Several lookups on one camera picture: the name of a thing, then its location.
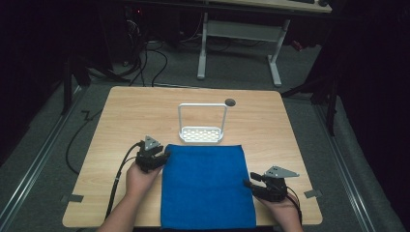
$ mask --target blue towel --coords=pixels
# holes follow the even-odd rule
[[[162,172],[161,227],[256,227],[248,170],[241,146],[168,145]]]

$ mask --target folded towel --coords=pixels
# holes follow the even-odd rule
[[[168,145],[162,172],[161,227],[254,228],[244,151],[237,146]]]

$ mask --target gray carpet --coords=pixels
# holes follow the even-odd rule
[[[150,45],[152,48],[156,46],[158,45],[155,43]],[[158,86],[172,84],[284,92],[305,81],[312,62],[320,51],[320,47],[307,48],[301,52],[290,46],[283,47],[278,58],[278,69],[283,85],[276,88],[273,86],[263,54],[269,51],[269,46],[270,44],[266,43],[255,47],[258,55],[253,50],[243,51],[244,47],[237,44],[231,45],[224,52],[210,51],[207,77],[205,80],[197,80],[198,48],[181,46],[175,49],[165,45],[158,51],[166,55],[167,66],[156,83]],[[223,44],[211,48],[222,49]],[[164,60],[157,52],[148,52],[147,67],[144,71],[144,82],[147,86],[151,85],[153,76],[163,67]],[[124,68],[116,66],[116,72],[122,69]],[[85,113],[82,111],[88,110],[90,115],[93,115],[102,109],[108,91],[114,85],[120,84],[106,78],[94,78],[92,85],[83,90],[85,95],[73,109],[71,117],[51,149],[43,171],[19,208],[8,231],[75,231],[73,228],[65,228],[62,224],[67,205],[61,202],[61,198],[72,193],[76,181],[76,175],[66,165],[66,151],[77,130],[85,123]],[[138,78],[134,85],[141,86],[141,78]],[[15,148],[14,153],[1,167],[0,175],[3,178],[0,179],[0,209],[6,207],[18,183],[42,148],[60,116],[62,102],[63,92],[60,87],[33,120],[30,130]],[[284,99],[284,103],[312,185],[323,193],[323,196],[318,198],[323,222],[315,226],[305,226],[305,230],[362,231],[337,172],[327,133],[323,130],[322,122],[310,104],[308,95],[296,95]],[[69,155],[70,162],[76,170],[81,167],[98,119],[99,117],[96,117],[87,123],[73,141]],[[404,231],[366,163],[340,101],[337,103],[335,130],[337,144],[368,206],[375,231]]]

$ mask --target forearm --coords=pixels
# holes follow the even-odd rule
[[[98,231],[132,231],[141,197],[124,196]]]

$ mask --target human hand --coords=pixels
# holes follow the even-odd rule
[[[145,173],[133,162],[127,171],[126,196],[142,197],[151,188],[163,166]]]
[[[292,194],[288,194],[296,203],[298,200]],[[261,198],[256,197],[263,205],[268,207],[269,211],[272,213],[274,220],[280,225],[280,227],[285,231],[299,232],[303,231],[302,225],[299,221],[298,210],[295,205],[285,197],[284,200],[280,202],[270,202]]]

